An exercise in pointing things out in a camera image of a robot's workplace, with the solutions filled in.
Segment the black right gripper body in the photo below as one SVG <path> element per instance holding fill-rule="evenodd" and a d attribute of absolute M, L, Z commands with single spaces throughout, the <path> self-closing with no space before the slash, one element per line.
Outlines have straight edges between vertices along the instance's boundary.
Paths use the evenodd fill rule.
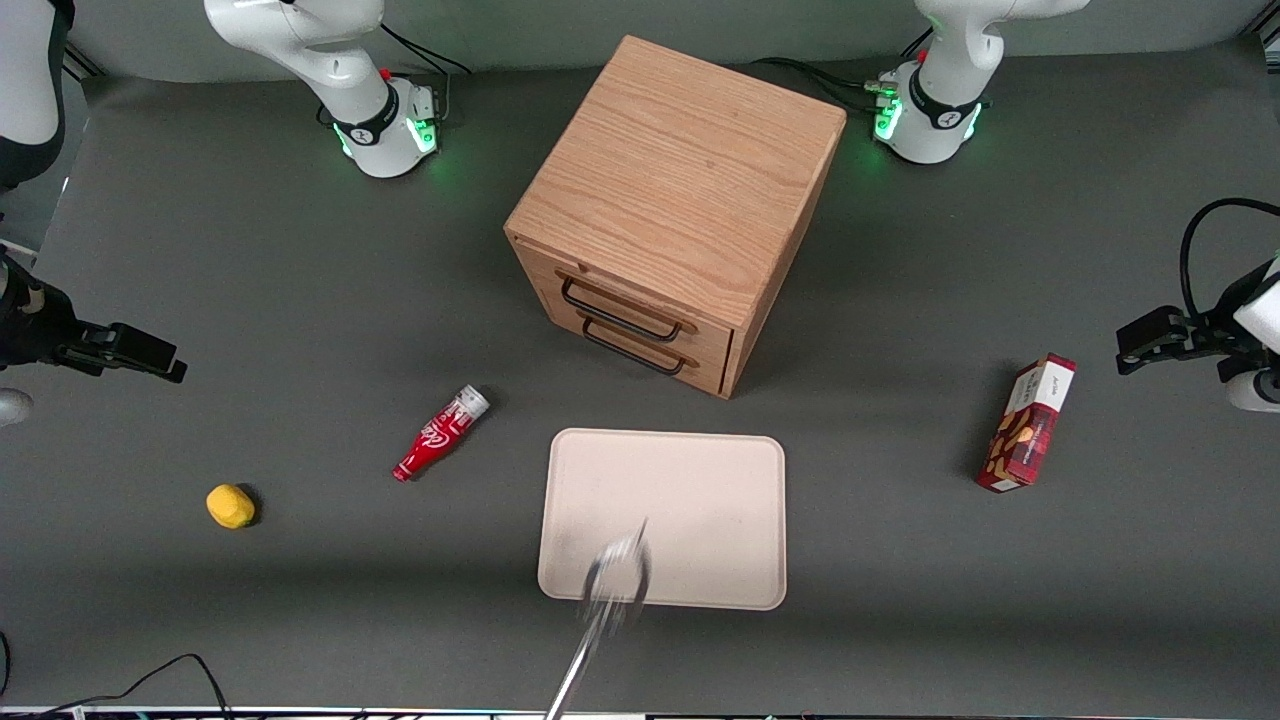
<path fill-rule="evenodd" d="M 3 254 L 1 366 L 42 363 L 67 366 L 64 348 L 79 338 L 69 296 L 36 279 Z"/>

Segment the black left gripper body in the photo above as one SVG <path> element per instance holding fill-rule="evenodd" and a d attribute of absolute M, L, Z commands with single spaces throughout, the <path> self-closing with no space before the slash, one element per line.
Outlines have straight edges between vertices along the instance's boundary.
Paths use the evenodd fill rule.
<path fill-rule="evenodd" d="M 1271 263 L 1230 283 L 1219 301 L 1206 313 L 1196 316 L 1192 333 L 1196 357 L 1225 356 L 1240 363 L 1270 363 L 1271 351 L 1247 331 L 1234 316 L 1263 287 Z"/>

